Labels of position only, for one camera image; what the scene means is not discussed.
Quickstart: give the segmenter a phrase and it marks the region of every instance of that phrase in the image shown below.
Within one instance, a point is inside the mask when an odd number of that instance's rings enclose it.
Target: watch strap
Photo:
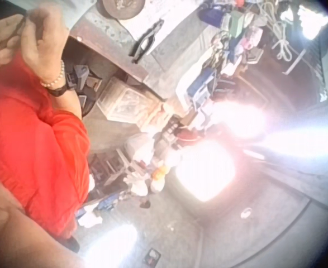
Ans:
[[[46,88],[46,89],[47,89],[48,93],[51,94],[52,96],[60,97],[68,90],[68,87],[67,87],[67,85],[64,85],[63,87],[58,88],[58,89],[48,89],[48,88]]]

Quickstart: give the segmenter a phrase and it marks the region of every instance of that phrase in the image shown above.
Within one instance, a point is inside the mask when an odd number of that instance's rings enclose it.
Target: hand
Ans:
[[[21,51],[25,63],[44,83],[51,83],[61,73],[61,58],[69,30],[60,8],[42,4],[29,12],[21,36]],[[65,78],[53,87],[60,88]]]
[[[0,20],[0,66],[8,64],[20,46],[21,29],[15,33],[17,26],[22,22],[23,15],[17,14]]]

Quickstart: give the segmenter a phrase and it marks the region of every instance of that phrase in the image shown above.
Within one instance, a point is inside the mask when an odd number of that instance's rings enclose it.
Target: white rope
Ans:
[[[275,19],[274,5],[272,2],[264,2],[257,4],[260,10],[260,14],[265,16],[268,19],[268,23],[272,25],[272,31],[274,35],[278,38],[272,49],[279,45],[280,50],[277,54],[277,59],[284,59],[285,61],[291,61],[293,56],[289,49],[289,42],[286,38],[286,23],[277,21]]]

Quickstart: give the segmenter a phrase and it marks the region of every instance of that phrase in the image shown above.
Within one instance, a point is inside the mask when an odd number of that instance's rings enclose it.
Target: red shirt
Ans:
[[[54,236],[68,238],[75,229],[88,193],[88,151],[82,121],[52,109],[20,54],[0,68],[0,181]]]

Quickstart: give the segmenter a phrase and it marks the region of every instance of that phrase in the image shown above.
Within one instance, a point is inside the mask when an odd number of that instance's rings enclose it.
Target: person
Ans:
[[[89,266],[31,220],[19,201],[0,182],[0,267]]]
[[[68,35],[53,4],[0,20],[0,182],[58,239],[74,232],[89,184],[89,139],[61,61]]]

